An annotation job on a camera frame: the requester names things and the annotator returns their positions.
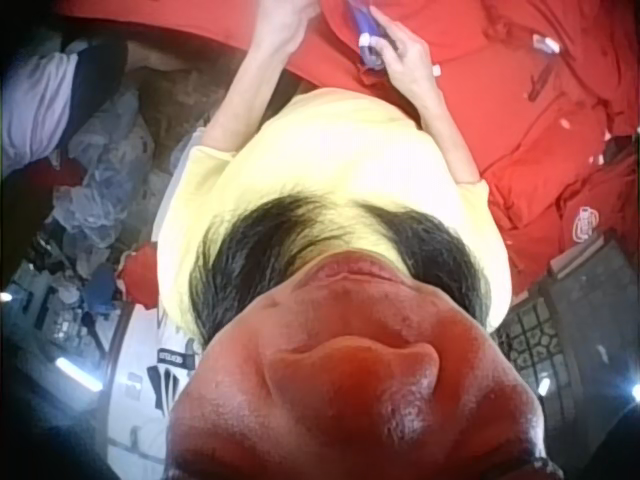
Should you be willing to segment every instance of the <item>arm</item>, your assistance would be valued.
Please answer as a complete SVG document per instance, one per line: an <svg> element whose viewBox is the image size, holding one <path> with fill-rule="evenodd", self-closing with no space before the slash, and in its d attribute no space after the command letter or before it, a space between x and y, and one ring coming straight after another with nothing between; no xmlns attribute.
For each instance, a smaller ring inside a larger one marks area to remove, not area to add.
<svg viewBox="0 0 640 480"><path fill-rule="evenodd" d="M240 150L256 133L287 57L251 48L227 96L202 137L202 145L223 152Z"/></svg>
<svg viewBox="0 0 640 480"><path fill-rule="evenodd" d="M380 52L391 82L418 110L422 128L440 148L454 181L478 183L481 180L478 167L433 76L429 46L375 7L371 12L398 47L396 51L387 40L372 39L372 46Z"/></svg>
<svg viewBox="0 0 640 480"><path fill-rule="evenodd" d="M280 74L318 12L317 0L260 0L251 46L205 130L202 145L232 152L251 140Z"/></svg>
<svg viewBox="0 0 640 480"><path fill-rule="evenodd" d="M453 121L442 93L438 93L439 101L428 105L416 105L422 120L422 129L431 134L440 148L456 183L478 183L481 180L480 172L473 161L467 142Z"/></svg>

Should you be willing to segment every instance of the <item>metal grate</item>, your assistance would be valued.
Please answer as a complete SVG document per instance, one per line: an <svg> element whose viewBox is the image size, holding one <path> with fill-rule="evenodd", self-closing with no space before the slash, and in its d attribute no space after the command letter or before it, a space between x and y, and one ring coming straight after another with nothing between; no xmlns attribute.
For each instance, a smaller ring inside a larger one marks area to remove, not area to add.
<svg viewBox="0 0 640 480"><path fill-rule="evenodd" d="M538 396L547 434L575 417L575 400L555 320L542 297L510 312L494 334L500 350ZM545 395L538 389L549 379Z"/></svg>

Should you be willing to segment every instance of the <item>hand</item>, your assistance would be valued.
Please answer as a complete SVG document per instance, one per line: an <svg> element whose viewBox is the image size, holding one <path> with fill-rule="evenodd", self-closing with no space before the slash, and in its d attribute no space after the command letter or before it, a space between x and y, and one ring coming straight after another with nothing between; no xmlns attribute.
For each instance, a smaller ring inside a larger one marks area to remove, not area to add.
<svg viewBox="0 0 640 480"><path fill-rule="evenodd" d="M382 56L393 86L420 111L439 107L442 94L433 75L427 43L376 7L371 7L371 13L397 46L396 52L388 40L371 39L371 46Z"/></svg>
<svg viewBox="0 0 640 480"><path fill-rule="evenodd" d="M309 20L319 12L318 0L259 0L252 48L288 57L298 49Z"/></svg>

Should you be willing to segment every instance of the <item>lips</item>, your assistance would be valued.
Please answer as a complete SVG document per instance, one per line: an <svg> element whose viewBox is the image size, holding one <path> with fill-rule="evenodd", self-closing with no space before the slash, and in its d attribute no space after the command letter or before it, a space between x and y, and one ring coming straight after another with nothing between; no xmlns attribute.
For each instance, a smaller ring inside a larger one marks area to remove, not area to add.
<svg viewBox="0 0 640 480"><path fill-rule="evenodd" d="M348 251L329 255L320 260L300 279L295 289L349 277L363 277L406 285L404 277L386 261L370 253Z"/></svg>

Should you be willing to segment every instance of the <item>yellow shirt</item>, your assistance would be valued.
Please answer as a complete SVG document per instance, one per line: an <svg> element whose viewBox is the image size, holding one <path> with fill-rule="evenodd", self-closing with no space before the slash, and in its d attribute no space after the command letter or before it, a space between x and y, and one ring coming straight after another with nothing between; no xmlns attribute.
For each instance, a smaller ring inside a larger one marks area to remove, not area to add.
<svg viewBox="0 0 640 480"><path fill-rule="evenodd" d="M487 184L456 185L433 139L403 112L337 89L295 98L237 154L191 151L158 241L160 297L170 318L199 337L188 303L189 275L213 220L219 242L242 213L292 192L321 194L334 205L318 219L319 231L343 225L346 245L384 255L404 271L395 249L354 201L438 218L458 233L489 280L489 330L502 322L511 278Z"/></svg>

